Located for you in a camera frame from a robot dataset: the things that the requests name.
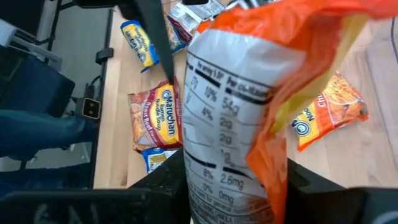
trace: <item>wooden table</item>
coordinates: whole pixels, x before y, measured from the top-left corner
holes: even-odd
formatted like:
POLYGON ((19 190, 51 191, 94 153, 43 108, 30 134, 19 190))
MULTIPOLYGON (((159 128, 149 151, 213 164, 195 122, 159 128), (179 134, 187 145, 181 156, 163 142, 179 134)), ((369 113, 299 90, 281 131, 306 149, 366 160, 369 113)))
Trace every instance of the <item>wooden table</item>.
MULTIPOLYGON (((163 4, 168 12, 176 1, 163 0, 163 4)), ((165 80, 160 65, 140 73, 142 65, 120 30, 124 21, 115 8, 110 38, 114 57, 108 60, 104 83, 94 188, 124 188, 146 175, 142 156, 132 150, 127 94, 148 90, 165 80)), ((392 61, 395 58, 388 38, 389 29, 386 29, 389 24, 390 21, 370 22, 340 68, 340 72, 362 93, 371 118, 365 123, 357 122, 330 133, 302 153, 295 150, 297 137, 287 128, 289 157, 345 187, 398 186, 395 160, 398 156, 398 118, 394 114, 398 106, 389 95, 397 91, 398 74, 393 71, 398 71, 398 65, 392 61)), ((174 55, 180 86, 184 80, 185 54, 183 50, 174 55)))

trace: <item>blue jeans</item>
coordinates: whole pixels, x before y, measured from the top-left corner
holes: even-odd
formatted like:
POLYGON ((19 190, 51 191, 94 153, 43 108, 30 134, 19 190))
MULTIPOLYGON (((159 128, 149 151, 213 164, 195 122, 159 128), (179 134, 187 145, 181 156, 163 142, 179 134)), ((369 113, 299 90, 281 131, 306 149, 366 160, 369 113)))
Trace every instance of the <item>blue jeans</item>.
POLYGON ((81 118, 0 110, 0 157, 28 161, 41 149, 90 142, 97 130, 96 123, 81 118))
POLYGON ((0 172, 0 197, 18 190, 82 189, 91 175, 90 163, 56 169, 0 172))

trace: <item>plastic packaging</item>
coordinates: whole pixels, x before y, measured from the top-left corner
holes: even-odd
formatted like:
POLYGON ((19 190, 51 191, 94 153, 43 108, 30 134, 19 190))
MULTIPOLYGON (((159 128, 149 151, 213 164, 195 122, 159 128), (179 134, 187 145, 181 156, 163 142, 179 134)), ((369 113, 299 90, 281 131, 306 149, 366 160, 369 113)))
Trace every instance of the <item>plastic packaging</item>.
POLYGON ((134 150, 182 146, 180 88, 177 79, 174 82, 129 94, 134 150))
MULTIPOLYGON (((186 45, 180 40, 169 19, 165 16, 166 29, 169 33, 169 42, 173 54, 182 50, 186 45)), ((131 48, 137 53, 139 60, 144 65, 142 72, 159 63, 159 56, 148 35, 139 21, 126 21, 120 26, 122 33, 129 42, 131 48)))
POLYGON ((162 165, 162 163, 175 152, 177 152, 177 149, 166 151, 159 147, 144 150, 142 152, 142 156, 144 157, 148 174, 154 171, 158 166, 162 165))
POLYGON ((293 120, 292 127, 298 135, 297 150, 303 151, 339 127, 368 118, 361 94, 336 72, 318 97, 293 120))
POLYGON ((283 223, 285 127, 326 87, 367 19, 398 14, 388 0, 260 2, 232 2, 188 47, 183 128, 195 223, 283 223))
POLYGON ((191 6, 178 2, 171 8, 167 17, 178 30, 181 39, 185 43, 189 43, 199 23, 219 14, 222 10, 224 10, 224 5, 217 0, 209 0, 206 4, 191 6))

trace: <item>black chair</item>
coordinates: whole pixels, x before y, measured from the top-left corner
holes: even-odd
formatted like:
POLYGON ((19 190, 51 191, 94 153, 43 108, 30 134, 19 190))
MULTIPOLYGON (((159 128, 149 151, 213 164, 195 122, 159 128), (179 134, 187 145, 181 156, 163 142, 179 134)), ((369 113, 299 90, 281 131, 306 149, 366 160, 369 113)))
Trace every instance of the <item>black chair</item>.
POLYGON ((47 113, 60 117, 75 83, 35 56, 22 60, 0 98, 0 109, 47 113))

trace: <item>orange snack bag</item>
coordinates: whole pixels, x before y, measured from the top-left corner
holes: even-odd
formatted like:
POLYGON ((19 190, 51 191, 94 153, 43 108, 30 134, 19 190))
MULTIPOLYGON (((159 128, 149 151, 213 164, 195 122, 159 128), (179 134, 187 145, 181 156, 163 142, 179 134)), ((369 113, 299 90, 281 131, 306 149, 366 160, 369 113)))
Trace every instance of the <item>orange snack bag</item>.
POLYGON ((362 96, 335 72, 326 88, 293 120, 292 127, 299 136, 297 150, 303 151, 334 129, 368 118, 362 96))
POLYGON ((237 0, 199 25, 182 119, 195 223, 284 222, 286 126, 325 89, 366 21, 397 14, 391 0, 237 0))

